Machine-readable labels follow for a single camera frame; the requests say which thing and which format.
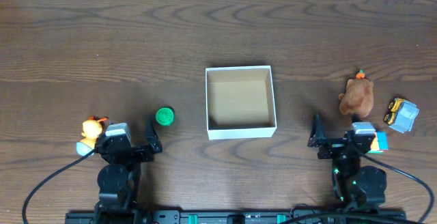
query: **brown plush toy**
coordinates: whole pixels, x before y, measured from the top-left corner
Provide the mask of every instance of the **brown plush toy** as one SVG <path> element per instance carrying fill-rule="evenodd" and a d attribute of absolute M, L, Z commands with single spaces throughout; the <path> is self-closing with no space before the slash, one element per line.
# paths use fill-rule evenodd
<path fill-rule="evenodd" d="M 346 93 L 340 94 L 339 99 L 341 114 L 356 113 L 367 117 L 373 108 L 373 82 L 365 79 L 364 72 L 360 70 L 355 79 L 348 80 Z"/>

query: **green bottle cap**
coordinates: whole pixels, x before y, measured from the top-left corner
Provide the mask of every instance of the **green bottle cap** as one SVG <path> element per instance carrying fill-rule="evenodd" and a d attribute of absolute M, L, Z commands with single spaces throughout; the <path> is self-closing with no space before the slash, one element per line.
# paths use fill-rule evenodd
<path fill-rule="evenodd" d="M 175 113 L 172 109 L 164 107 L 156 112 L 156 121 L 163 126 L 170 126 L 175 120 Z"/>

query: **green strip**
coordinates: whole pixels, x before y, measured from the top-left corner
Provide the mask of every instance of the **green strip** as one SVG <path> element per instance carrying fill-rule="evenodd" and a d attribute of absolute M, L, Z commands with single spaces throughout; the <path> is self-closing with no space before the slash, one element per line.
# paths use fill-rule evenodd
<path fill-rule="evenodd" d="M 286 220 L 286 216 L 284 214 L 278 214 L 277 215 L 277 223 L 280 224 Z"/>
<path fill-rule="evenodd" d="M 197 224 L 197 215 L 196 214 L 190 214 L 188 216 L 188 224 Z"/>

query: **open box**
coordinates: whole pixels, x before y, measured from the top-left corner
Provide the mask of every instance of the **open box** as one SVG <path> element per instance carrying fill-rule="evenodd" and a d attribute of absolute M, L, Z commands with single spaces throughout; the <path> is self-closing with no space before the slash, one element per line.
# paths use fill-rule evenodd
<path fill-rule="evenodd" d="M 271 137 L 277 128 L 270 66 L 206 69 L 210 139 Z"/>

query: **toy car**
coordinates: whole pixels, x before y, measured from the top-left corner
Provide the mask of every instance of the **toy car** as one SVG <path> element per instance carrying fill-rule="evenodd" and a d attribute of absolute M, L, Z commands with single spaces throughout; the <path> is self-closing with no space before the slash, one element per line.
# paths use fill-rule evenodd
<path fill-rule="evenodd" d="M 384 121 L 390 125 L 389 128 L 401 133 L 410 132 L 414 119 L 419 114 L 416 105 L 403 98 L 395 98 L 389 104 L 389 110 L 391 112 L 384 117 Z"/>

